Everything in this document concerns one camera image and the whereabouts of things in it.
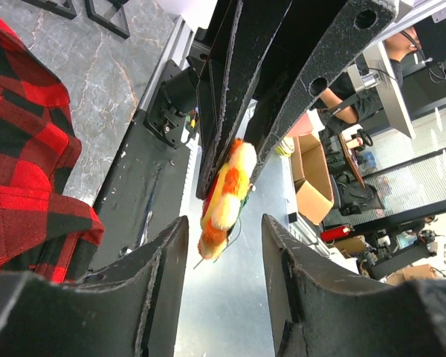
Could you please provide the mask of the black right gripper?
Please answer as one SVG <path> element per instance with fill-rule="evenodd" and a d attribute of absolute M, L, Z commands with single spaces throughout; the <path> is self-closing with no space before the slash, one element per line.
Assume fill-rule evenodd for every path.
<path fill-rule="evenodd" d="M 255 146 L 255 182 L 306 110 L 398 15 L 398 1 L 225 1 L 205 35 L 209 54 L 197 101 L 204 199 L 243 114 L 258 101 L 245 140 Z"/>

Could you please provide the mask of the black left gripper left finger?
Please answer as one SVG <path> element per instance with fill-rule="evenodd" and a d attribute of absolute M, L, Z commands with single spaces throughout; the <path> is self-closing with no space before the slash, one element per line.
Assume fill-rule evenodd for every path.
<path fill-rule="evenodd" d="M 0 273 L 0 356 L 172 356 L 189 222 L 74 283 Z"/>

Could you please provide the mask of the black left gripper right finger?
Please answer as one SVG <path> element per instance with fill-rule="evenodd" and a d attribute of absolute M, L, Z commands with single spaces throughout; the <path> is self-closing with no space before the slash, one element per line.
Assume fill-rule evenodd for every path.
<path fill-rule="evenodd" d="M 276 356 L 446 356 L 446 280 L 361 276 L 268 214 L 262 254 Z"/>

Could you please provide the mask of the red black plaid shirt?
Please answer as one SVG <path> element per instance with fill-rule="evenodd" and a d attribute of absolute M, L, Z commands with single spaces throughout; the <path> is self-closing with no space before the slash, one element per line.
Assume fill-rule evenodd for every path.
<path fill-rule="evenodd" d="M 0 271 L 86 273 L 105 229 L 63 193 L 81 149 L 67 88 L 0 18 Z"/>

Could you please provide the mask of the yellow plush flower brooch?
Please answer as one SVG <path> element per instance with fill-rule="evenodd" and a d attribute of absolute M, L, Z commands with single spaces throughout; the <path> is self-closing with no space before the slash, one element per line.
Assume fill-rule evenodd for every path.
<path fill-rule="evenodd" d="M 256 162 L 254 146 L 237 138 L 204 200 L 198 241 L 198 253 L 203 260 L 218 259 L 228 247 L 230 230 L 236 224 L 250 190 Z"/>

